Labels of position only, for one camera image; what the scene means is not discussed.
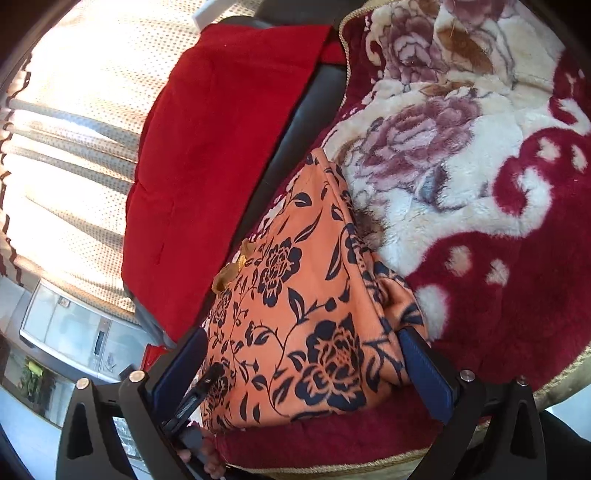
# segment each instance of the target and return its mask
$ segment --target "cream spot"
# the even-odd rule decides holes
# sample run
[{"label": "cream spot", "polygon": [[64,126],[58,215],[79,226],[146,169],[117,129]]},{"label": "cream spot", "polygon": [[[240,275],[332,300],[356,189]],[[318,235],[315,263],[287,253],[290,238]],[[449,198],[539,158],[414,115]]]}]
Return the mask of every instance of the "cream spot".
[{"label": "cream spot", "polygon": [[466,245],[449,249],[449,260],[445,267],[456,277],[463,277],[472,267],[472,253]]},{"label": "cream spot", "polygon": [[441,338],[447,322],[447,293],[438,285],[427,285],[415,291],[417,303],[427,326],[428,339]]},{"label": "cream spot", "polygon": [[499,258],[495,258],[491,262],[491,271],[486,276],[486,283],[498,284],[502,287],[507,285],[509,281],[509,267],[503,263]]},{"label": "cream spot", "polygon": [[543,158],[546,161],[553,162],[556,160],[560,155],[560,150],[558,145],[556,145],[552,140],[548,140],[547,138],[540,139],[540,149],[538,150],[538,156]]},{"label": "cream spot", "polygon": [[573,167],[583,172],[587,168],[587,158],[583,151],[576,145],[573,145]]}]

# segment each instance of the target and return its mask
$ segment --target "white floor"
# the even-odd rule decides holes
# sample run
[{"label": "white floor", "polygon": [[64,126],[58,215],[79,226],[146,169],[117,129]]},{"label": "white floor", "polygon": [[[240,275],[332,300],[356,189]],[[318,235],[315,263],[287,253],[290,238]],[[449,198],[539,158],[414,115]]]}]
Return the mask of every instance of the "white floor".
[{"label": "white floor", "polygon": [[548,411],[565,422],[582,438],[591,440],[591,385]]}]

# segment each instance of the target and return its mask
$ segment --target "orange cloth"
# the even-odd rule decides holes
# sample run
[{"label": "orange cloth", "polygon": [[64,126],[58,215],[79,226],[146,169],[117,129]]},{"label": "orange cloth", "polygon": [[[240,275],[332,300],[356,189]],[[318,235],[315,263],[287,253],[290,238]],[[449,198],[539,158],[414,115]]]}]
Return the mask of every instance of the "orange cloth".
[{"label": "orange cloth", "polygon": [[358,237],[321,149],[284,202],[208,318],[204,367],[225,368],[203,404],[213,431],[375,406],[408,382],[395,330],[426,335],[412,291]]}]

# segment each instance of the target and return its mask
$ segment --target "red object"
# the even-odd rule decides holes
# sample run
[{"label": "red object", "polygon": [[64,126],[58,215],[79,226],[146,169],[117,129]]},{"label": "red object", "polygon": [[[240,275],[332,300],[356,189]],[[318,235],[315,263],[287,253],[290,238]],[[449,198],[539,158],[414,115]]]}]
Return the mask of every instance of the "red object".
[{"label": "red object", "polygon": [[168,349],[163,346],[155,346],[155,345],[146,345],[146,350],[144,350],[144,357],[142,358],[142,365],[139,368],[144,372],[147,372],[152,368],[152,365],[160,358],[160,355],[164,355],[168,352]]},{"label": "red object", "polygon": [[[352,25],[351,33],[362,35],[363,17],[357,22],[350,22],[348,28]],[[349,44],[355,74],[343,112],[361,104],[375,68],[355,63],[356,49],[365,45],[362,37]],[[563,106],[576,102],[589,116],[590,99],[589,84],[565,55],[554,75],[551,113],[574,124],[576,117]],[[560,152],[552,163],[536,159],[542,137]],[[414,289],[436,284],[453,293],[447,305],[450,320],[433,348],[456,368],[470,368],[490,382],[525,374],[536,390],[568,367],[591,341],[591,211],[581,208],[588,203],[582,199],[591,195],[591,169],[581,172],[573,167],[577,151],[591,158],[591,134],[544,128],[530,135],[515,157],[503,164],[492,188],[501,208],[508,215],[518,215],[525,198],[514,179],[535,163],[537,174],[552,185],[551,208],[541,227],[525,238],[480,232],[443,238],[407,277]],[[470,274],[461,278],[444,267],[450,248],[458,245],[478,252]],[[483,281],[495,258],[512,265],[503,289]],[[218,435],[217,446],[229,463],[246,468],[353,465],[427,448],[440,430],[441,424],[429,418],[416,391],[401,388],[371,410],[233,430]]]},{"label": "red object", "polygon": [[[152,107],[127,200],[122,277],[172,340],[195,323],[330,30],[211,25]],[[334,47],[326,57],[344,63]]]}]

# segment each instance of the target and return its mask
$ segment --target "person's hand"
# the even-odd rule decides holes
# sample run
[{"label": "person's hand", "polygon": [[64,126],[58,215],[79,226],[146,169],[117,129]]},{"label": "person's hand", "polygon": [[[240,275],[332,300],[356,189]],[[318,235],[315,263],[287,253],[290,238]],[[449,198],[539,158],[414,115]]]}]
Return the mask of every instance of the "person's hand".
[{"label": "person's hand", "polygon": [[[204,465],[205,471],[214,480],[221,478],[226,472],[226,464],[220,458],[220,455],[217,452],[214,434],[197,424],[190,426],[189,428],[198,428],[201,430],[201,434],[203,435],[203,443],[199,451],[201,451],[203,456],[207,458],[207,462]],[[191,459],[191,451],[179,450],[178,456],[183,462],[187,463]]]}]

